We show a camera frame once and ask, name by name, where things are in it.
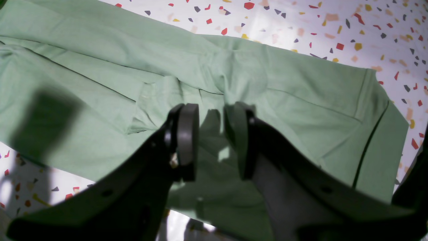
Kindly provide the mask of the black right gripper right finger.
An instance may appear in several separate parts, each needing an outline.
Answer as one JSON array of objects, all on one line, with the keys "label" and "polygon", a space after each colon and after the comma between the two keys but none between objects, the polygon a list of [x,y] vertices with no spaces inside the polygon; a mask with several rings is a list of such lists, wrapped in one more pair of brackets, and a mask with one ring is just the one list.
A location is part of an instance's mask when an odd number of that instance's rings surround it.
[{"label": "black right gripper right finger", "polygon": [[424,238],[425,152],[385,204],[318,168],[249,105],[236,102],[225,112],[240,177],[262,194],[276,241]]}]

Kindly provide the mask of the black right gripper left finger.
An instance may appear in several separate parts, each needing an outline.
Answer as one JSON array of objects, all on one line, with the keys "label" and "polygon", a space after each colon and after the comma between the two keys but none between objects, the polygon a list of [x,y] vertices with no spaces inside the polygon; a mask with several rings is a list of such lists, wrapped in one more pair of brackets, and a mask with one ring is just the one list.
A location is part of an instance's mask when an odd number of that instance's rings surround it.
[{"label": "black right gripper left finger", "polygon": [[13,220],[11,240],[155,240],[175,181],[196,179],[199,107],[179,104],[121,166],[78,195]]}]

